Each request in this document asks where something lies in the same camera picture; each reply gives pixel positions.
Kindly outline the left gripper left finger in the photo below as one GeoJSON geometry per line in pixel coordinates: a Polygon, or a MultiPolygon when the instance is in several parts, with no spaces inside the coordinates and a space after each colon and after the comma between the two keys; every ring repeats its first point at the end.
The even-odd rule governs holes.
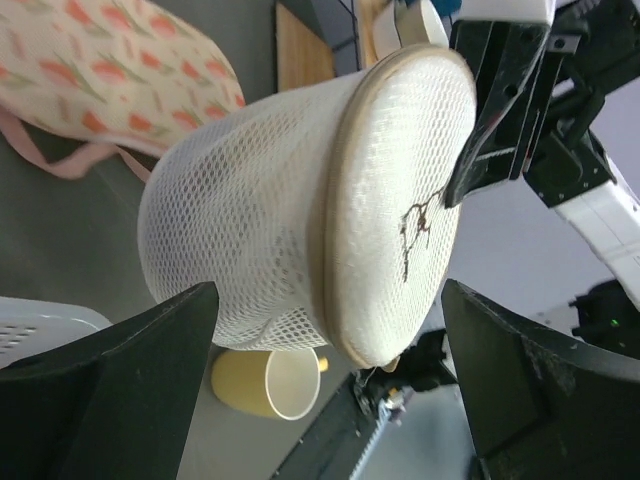
{"type": "Polygon", "coordinates": [[[2,478],[176,478],[218,306],[201,283],[2,369],[2,478]]]}

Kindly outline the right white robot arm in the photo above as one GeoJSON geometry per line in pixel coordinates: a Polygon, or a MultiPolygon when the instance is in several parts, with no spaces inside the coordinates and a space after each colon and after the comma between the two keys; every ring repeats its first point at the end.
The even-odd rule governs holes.
{"type": "Polygon", "coordinates": [[[591,124],[639,76],[638,3],[466,1],[450,45],[472,71],[478,107],[446,204],[524,178],[637,296],[639,202],[591,124]]]}

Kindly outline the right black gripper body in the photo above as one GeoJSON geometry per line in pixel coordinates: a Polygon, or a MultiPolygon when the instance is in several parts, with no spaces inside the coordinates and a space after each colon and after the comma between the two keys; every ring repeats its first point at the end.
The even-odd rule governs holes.
{"type": "Polygon", "coordinates": [[[457,17],[450,46],[475,79],[477,114],[447,207],[524,178],[553,208],[613,179],[590,127],[607,96],[639,77],[638,2],[556,3],[551,25],[457,17]]]}

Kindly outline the beige cylindrical mesh laundry bag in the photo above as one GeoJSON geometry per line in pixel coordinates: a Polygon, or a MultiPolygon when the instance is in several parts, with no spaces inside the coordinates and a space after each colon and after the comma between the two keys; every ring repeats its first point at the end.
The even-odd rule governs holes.
{"type": "Polygon", "coordinates": [[[475,116],[463,58],[413,45],[196,129],[143,192],[151,295],[213,282],[222,347],[393,367],[446,275],[460,211],[445,190],[475,116]]]}

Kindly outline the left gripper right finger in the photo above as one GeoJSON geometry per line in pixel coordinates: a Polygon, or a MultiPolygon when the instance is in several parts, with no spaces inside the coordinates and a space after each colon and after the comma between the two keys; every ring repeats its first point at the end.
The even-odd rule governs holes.
{"type": "Polygon", "coordinates": [[[479,478],[638,478],[638,360],[456,280],[441,304],[479,478]]]}

